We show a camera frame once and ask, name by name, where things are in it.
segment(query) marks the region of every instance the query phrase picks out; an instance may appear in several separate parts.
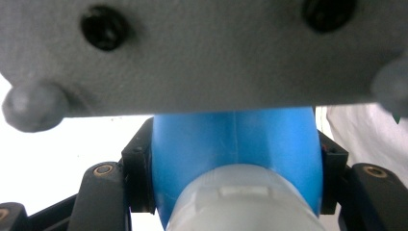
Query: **white cap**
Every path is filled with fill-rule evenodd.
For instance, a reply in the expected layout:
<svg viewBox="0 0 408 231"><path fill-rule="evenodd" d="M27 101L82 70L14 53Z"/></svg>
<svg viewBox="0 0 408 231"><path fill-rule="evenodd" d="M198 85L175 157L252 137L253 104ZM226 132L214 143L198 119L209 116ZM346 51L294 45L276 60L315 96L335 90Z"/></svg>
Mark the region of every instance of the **white cap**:
<svg viewBox="0 0 408 231"><path fill-rule="evenodd" d="M253 165L209 171L177 199L167 231L324 230L296 188Z"/></svg>

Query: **green object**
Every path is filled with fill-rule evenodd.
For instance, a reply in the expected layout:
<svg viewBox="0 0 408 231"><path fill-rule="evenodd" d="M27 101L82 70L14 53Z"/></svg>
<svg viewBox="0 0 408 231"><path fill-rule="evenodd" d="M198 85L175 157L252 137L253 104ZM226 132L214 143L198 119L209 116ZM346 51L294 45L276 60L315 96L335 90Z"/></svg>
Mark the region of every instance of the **green object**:
<svg viewBox="0 0 408 231"><path fill-rule="evenodd" d="M399 121L401 120L401 116L393 114L393 118L394 118L396 124L399 124Z"/></svg>

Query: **screw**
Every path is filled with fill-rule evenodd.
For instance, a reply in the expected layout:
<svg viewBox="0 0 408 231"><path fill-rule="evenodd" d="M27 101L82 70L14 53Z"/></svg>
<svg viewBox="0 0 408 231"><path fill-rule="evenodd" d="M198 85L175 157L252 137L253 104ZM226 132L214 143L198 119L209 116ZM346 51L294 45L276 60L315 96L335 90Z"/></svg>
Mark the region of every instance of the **screw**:
<svg viewBox="0 0 408 231"><path fill-rule="evenodd" d="M386 178L388 176L387 172L378 167L364 167L363 170L371 176L378 178Z"/></svg>
<svg viewBox="0 0 408 231"><path fill-rule="evenodd" d="M81 18L81 29L87 41L103 51L116 49L128 35L124 17L105 6L89 8Z"/></svg>
<svg viewBox="0 0 408 231"><path fill-rule="evenodd" d="M352 17L357 0L306 0L302 15L320 33L335 31Z"/></svg>
<svg viewBox="0 0 408 231"><path fill-rule="evenodd" d="M106 175L106 174L108 174L109 172L111 172L112 169L114 169L114 167L113 167L113 166L110 166L110 165L100 166L100 167L97 167L97 168L93 171L93 174L94 174L95 176Z"/></svg>
<svg viewBox="0 0 408 231"><path fill-rule="evenodd" d="M6 218L9 215L8 209L0 209L0 221Z"/></svg>

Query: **blue container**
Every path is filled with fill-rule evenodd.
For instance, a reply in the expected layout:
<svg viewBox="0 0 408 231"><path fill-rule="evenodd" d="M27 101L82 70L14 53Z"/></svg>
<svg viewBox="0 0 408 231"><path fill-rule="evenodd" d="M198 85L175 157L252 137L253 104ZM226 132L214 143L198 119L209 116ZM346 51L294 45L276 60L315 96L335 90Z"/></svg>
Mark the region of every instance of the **blue container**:
<svg viewBox="0 0 408 231"><path fill-rule="evenodd" d="M321 153L310 108L156 115L152 151L153 187L163 227L192 180L233 164L276 171L319 213Z"/></svg>

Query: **gray rounded knob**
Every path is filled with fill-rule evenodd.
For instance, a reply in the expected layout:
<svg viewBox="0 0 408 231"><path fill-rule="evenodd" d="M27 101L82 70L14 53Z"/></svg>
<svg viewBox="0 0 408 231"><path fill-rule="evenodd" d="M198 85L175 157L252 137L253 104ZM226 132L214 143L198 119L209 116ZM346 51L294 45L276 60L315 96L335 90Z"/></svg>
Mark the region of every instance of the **gray rounded knob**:
<svg viewBox="0 0 408 231"><path fill-rule="evenodd" d="M384 66L372 81L371 92L386 110L408 117L408 58Z"/></svg>
<svg viewBox="0 0 408 231"><path fill-rule="evenodd" d="M22 132L57 126L68 111L64 92L56 85L28 82L12 88L3 103L6 121Z"/></svg>

